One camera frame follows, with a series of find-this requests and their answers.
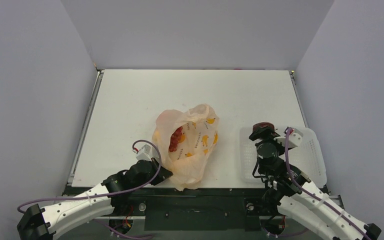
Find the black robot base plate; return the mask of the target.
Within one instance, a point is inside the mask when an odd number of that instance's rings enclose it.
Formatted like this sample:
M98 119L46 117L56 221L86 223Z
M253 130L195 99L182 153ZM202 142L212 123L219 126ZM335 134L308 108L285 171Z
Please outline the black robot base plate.
M267 205L265 193L264 188L142 188L101 220L124 234L140 223L146 231L267 229L281 234L288 221Z

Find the orange translucent plastic bag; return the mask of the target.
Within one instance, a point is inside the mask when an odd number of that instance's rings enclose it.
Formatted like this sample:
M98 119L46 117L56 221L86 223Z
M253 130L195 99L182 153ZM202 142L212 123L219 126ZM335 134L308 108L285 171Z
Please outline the orange translucent plastic bag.
M199 104L185 112L170 109L163 111L155 121L160 139L152 142L158 147L162 165L173 175L169 181L178 191L197 189L204 178L210 155L219 140L220 119L208 104ZM169 152L171 135L183 127L183 141L177 151Z

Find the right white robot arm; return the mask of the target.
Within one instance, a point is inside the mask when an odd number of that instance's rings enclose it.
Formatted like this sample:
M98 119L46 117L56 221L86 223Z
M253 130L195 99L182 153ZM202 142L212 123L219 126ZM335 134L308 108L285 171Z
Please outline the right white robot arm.
M290 163L289 151L303 142L304 134L287 127L283 134L272 123L260 122L248 137L256 147L252 176L266 187L263 209L290 217L324 240L377 240L382 232L337 205L310 177Z

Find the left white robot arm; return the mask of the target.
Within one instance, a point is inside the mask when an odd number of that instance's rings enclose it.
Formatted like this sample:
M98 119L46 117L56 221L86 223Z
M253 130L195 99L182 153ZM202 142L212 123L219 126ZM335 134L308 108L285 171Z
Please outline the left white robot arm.
M139 160L127 170L110 175L103 182L59 203L40 207L31 205L16 228L22 240L56 240L68 231L95 218L123 215L129 209L128 198L148 184L160 184L173 175L155 158Z

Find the dark red fake fruit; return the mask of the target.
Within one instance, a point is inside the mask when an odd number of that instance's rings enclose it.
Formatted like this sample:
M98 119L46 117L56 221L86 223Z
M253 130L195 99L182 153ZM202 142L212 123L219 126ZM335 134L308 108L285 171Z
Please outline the dark red fake fruit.
M268 127L273 131L275 130L275 126L270 122L258 122L252 126L252 131L255 131L259 128L265 128L265 127Z

